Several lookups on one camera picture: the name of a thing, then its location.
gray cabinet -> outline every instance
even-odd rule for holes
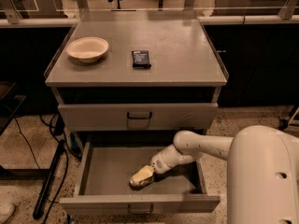
[[[128,186],[133,171],[171,144],[170,133],[206,130],[216,115],[226,77],[194,13],[90,12],[68,43],[84,36],[107,40],[107,57],[86,65],[64,48],[46,80],[67,129],[87,136],[63,207],[82,215],[213,211],[220,198],[206,194],[199,162],[142,190]],[[151,68],[134,69],[132,50],[148,50]]]

white shoe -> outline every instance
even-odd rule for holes
[[[6,223],[12,216],[16,206],[13,203],[6,203],[0,205],[0,224]]]

robotic hand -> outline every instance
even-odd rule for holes
[[[173,145],[135,173],[131,185],[145,186],[154,174],[200,159],[228,161],[229,224],[299,224],[299,139],[264,126],[251,126],[235,138],[178,132]]]

black partition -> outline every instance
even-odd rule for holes
[[[0,80],[17,82],[17,93],[26,96],[18,113],[57,110],[54,95],[45,85],[44,72],[69,30],[70,27],[0,29]]]
[[[220,106],[299,101],[299,24],[204,27],[229,73]]]

gray tabletop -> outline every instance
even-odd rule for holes
[[[65,48],[104,38],[107,57],[83,65]],[[222,86],[226,78],[192,11],[96,11],[85,14],[46,80],[50,87]],[[132,50],[148,50],[151,69],[134,69]]]

